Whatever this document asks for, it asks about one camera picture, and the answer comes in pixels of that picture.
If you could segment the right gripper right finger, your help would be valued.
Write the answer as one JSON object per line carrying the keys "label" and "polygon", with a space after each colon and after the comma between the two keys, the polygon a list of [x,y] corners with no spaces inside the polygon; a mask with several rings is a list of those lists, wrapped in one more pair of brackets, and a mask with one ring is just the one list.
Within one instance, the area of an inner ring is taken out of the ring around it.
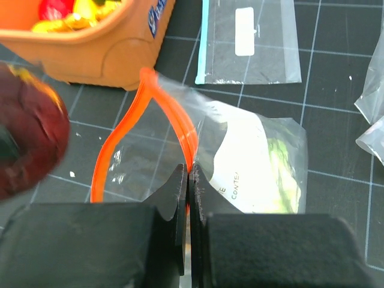
{"label": "right gripper right finger", "polygon": [[326,214],[245,214],[195,165],[193,287],[374,287],[347,223]]}

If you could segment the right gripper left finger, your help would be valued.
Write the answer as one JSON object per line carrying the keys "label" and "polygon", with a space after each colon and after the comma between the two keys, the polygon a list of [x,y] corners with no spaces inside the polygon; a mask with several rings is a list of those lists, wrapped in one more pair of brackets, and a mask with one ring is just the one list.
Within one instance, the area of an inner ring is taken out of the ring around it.
{"label": "right gripper left finger", "polygon": [[178,287],[188,172],[142,202],[24,205],[1,235],[2,287]]}

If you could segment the toy cauliflower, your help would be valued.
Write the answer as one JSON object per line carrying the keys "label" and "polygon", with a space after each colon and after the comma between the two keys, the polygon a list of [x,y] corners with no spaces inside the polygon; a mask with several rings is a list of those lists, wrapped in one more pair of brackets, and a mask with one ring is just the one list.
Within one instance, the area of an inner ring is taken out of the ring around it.
{"label": "toy cauliflower", "polygon": [[272,181],[265,212],[296,214],[302,194],[296,174],[296,147],[278,138],[268,138],[267,144]]}

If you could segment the orange zipper clear bag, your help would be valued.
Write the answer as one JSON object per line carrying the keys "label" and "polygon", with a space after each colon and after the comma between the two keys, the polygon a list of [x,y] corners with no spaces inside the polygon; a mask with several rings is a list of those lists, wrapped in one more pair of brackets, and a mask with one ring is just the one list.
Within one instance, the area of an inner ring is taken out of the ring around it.
{"label": "orange zipper clear bag", "polygon": [[135,98],[102,146],[91,185],[91,202],[106,192],[142,202],[168,180],[175,167],[188,172],[186,233],[190,229],[190,173],[199,165],[209,184],[245,214],[267,213],[271,189],[268,138],[296,147],[296,174],[305,211],[307,137],[291,118],[266,118],[212,100],[150,68],[140,72]]}

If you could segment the dark red toy plum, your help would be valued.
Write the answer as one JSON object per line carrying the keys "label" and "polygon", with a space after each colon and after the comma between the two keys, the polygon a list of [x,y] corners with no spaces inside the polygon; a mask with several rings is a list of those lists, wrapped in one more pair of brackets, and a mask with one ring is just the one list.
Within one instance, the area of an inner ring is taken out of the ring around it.
{"label": "dark red toy plum", "polygon": [[1,64],[1,200],[45,178],[64,157],[69,133],[60,95],[28,69]]}

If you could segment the polka dot zip bag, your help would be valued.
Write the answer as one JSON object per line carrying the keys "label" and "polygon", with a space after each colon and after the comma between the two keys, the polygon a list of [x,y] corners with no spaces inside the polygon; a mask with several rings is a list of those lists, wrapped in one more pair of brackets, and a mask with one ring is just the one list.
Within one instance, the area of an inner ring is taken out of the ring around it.
{"label": "polka dot zip bag", "polygon": [[383,117],[356,139],[356,144],[384,164]]}

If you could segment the clear crumpled plastic bag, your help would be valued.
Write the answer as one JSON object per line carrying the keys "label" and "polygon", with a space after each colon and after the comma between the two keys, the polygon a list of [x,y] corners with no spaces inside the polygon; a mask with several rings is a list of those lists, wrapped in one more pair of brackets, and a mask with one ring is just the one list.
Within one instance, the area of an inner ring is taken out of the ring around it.
{"label": "clear crumpled plastic bag", "polygon": [[383,34],[368,65],[363,92],[355,101],[355,107],[369,124],[383,116]]}

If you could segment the blue zipper clear bag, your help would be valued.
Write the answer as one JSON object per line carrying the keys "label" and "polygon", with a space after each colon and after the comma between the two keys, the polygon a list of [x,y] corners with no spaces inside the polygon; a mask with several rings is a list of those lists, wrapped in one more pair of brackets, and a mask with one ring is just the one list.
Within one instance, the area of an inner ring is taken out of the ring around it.
{"label": "blue zipper clear bag", "polygon": [[293,0],[202,2],[197,85],[301,81]]}

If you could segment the orange plastic basket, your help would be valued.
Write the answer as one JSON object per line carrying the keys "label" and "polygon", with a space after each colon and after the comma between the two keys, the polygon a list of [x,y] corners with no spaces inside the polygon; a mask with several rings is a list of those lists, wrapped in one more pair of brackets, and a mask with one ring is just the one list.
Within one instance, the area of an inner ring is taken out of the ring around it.
{"label": "orange plastic basket", "polygon": [[1,44],[56,80],[131,91],[155,66],[175,2],[123,1],[97,26],[59,34],[31,31],[38,5],[1,1]]}

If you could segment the red toy pepper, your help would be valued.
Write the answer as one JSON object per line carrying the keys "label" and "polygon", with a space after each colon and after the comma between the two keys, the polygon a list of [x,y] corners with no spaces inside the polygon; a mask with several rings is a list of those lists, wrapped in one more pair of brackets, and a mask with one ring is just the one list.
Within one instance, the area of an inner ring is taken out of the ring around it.
{"label": "red toy pepper", "polygon": [[41,0],[38,6],[40,20],[63,19],[73,12],[74,0]]}

